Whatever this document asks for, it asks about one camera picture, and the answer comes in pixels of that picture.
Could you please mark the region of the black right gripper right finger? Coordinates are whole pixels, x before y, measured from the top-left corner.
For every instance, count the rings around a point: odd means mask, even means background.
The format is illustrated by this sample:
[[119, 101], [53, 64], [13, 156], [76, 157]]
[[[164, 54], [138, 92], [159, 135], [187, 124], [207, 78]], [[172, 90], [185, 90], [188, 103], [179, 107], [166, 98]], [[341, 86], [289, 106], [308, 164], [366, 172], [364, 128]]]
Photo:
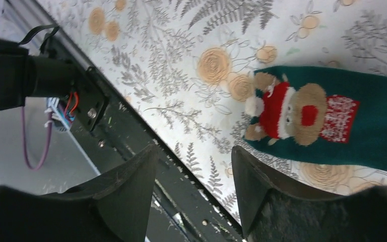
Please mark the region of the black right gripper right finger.
[[231, 160], [247, 241], [387, 241], [387, 186], [343, 196], [301, 183], [241, 146]]

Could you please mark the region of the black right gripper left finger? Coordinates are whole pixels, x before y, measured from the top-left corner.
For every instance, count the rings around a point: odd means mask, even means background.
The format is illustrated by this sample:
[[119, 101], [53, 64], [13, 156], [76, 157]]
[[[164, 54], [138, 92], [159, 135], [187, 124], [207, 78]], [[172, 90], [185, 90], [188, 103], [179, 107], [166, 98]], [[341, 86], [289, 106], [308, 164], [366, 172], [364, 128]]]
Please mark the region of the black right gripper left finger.
[[149, 145], [64, 193], [0, 186], [0, 241], [144, 241], [158, 154]]

